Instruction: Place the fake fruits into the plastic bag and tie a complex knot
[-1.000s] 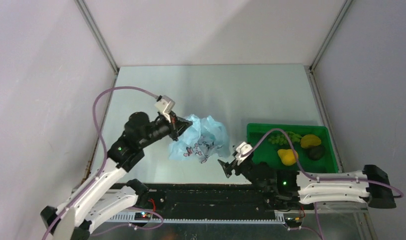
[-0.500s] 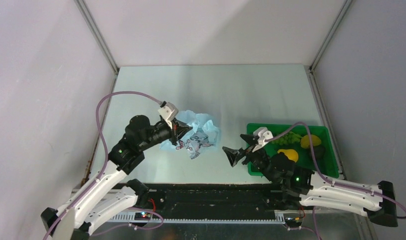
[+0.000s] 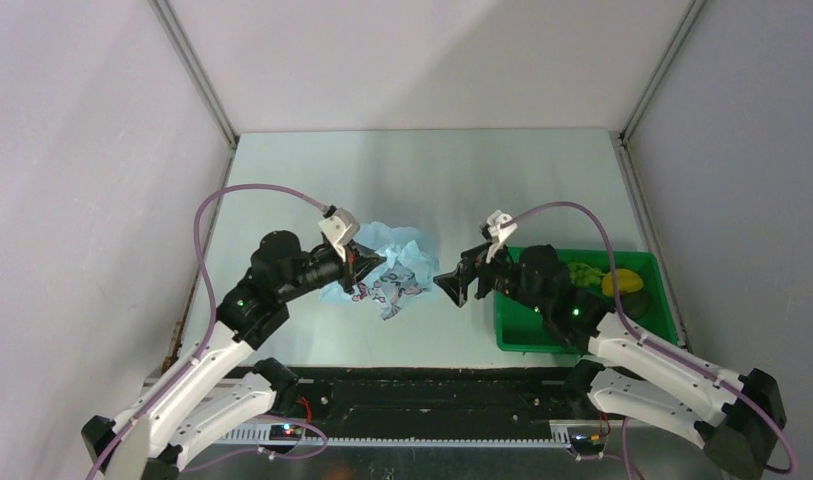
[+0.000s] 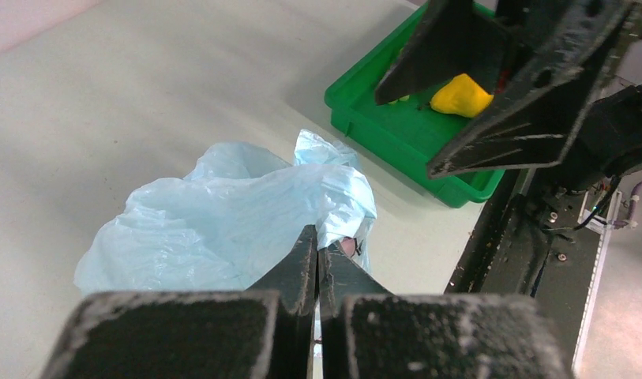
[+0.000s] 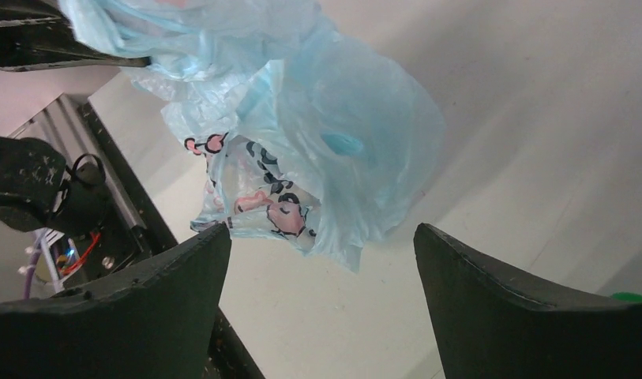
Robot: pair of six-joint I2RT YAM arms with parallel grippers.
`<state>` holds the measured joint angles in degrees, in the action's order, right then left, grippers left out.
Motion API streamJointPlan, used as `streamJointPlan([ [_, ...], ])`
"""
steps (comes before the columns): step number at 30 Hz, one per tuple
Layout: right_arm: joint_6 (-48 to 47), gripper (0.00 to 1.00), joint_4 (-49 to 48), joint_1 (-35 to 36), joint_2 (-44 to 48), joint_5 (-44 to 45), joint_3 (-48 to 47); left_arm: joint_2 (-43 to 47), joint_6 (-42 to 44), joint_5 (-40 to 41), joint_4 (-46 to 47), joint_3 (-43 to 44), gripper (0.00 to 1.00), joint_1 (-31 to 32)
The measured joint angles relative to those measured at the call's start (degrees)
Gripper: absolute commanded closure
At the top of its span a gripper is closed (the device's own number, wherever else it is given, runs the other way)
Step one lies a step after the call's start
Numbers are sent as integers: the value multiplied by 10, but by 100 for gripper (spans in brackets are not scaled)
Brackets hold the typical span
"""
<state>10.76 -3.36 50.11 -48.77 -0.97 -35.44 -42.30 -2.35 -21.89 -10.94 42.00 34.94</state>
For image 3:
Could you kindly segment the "light blue plastic bag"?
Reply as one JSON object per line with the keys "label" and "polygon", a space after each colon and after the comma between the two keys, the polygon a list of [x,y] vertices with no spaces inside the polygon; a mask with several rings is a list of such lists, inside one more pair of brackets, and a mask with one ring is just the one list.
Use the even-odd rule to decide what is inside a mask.
{"label": "light blue plastic bag", "polygon": [[321,290],[319,300],[333,305],[366,302],[373,304],[383,320],[389,320],[418,297],[434,289],[439,273],[436,242],[415,227],[391,227],[381,222],[365,223],[355,240],[385,258],[352,290],[332,283]]}

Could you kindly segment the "green fake grapes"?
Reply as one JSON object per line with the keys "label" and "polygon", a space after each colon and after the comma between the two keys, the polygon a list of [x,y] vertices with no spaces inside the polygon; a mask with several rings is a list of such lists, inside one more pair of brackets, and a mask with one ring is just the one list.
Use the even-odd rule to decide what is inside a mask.
{"label": "green fake grapes", "polygon": [[605,272],[582,262],[570,262],[567,264],[571,283],[579,288],[589,288],[600,285]]}

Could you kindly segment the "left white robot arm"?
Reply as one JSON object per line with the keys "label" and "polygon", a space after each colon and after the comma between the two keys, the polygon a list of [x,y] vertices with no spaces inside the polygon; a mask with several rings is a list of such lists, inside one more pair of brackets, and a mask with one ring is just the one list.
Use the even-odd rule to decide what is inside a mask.
{"label": "left white robot arm", "polygon": [[265,235],[236,286],[211,303],[203,339],[131,407],[84,424],[81,435],[93,459],[88,476],[110,477],[125,448],[135,444],[133,478],[175,479],[244,421],[293,412],[298,378],[274,358],[258,361],[228,396],[206,396],[288,320],[290,301],[331,284],[351,290],[385,261],[354,240],[324,239],[306,252],[292,232]]}

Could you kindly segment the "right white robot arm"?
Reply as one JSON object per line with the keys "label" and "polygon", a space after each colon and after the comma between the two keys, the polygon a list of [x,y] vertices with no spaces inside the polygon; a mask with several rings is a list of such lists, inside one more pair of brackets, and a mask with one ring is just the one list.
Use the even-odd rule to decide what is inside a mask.
{"label": "right white robot arm", "polygon": [[596,411],[640,420],[698,447],[738,479],[759,479],[786,425],[777,380],[755,368],[747,374],[707,362],[663,341],[617,307],[576,286],[550,245],[511,257],[486,243],[462,253],[435,284],[457,306],[470,284],[483,298],[498,293],[539,314],[550,336],[584,353],[564,383],[567,411]]}

